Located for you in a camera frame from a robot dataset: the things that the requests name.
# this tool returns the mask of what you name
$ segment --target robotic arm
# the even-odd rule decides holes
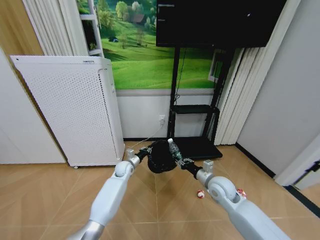
[[[143,148],[133,154],[128,149],[128,159],[115,166],[114,173],[105,182],[96,196],[89,221],[69,240],[97,240],[104,227],[115,216],[127,189],[127,183],[134,169],[142,159],[149,155],[151,148]],[[201,182],[212,198],[228,213],[230,221],[246,240],[289,240],[290,238],[254,203],[247,200],[236,190],[235,185],[226,177],[214,176],[211,161],[204,161],[203,168],[185,158],[176,162],[183,170],[188,170]]]

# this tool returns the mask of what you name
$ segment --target white curtain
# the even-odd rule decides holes
[[[23,0],[45,55],[88,56],[75,0]]]
[[[215,145],[236,143],[300,1],[286,1],[266,47],[246,48],[235,55],[219,104]]]

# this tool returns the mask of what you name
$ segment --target white door frame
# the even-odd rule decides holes
[[[320,159],[320,133],[313,141],[296,157],[296,159],[276,178],[281,186],[293,184],[301,177],[305,170],[310,168],[315,161]]]

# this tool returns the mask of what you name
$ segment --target metal stand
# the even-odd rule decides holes
[[[224,87],[235,49],[226,49],[220,76],[214,87],[210,105],[175,105],[180,46],[174,48],[174,61],[168,115],[167,138],[173,138],[182,155],[190,159],[221,158],[221,152],[214,146],[220,111],[217,103]],[[199,137],[175,137],[176,114],[206,114],[202,135]],[[212,134],[209,136],[210,123],[214,116]]]

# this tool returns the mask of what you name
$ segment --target television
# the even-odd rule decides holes
[[[158,47],[265,47],[286,0],[158,0]]]

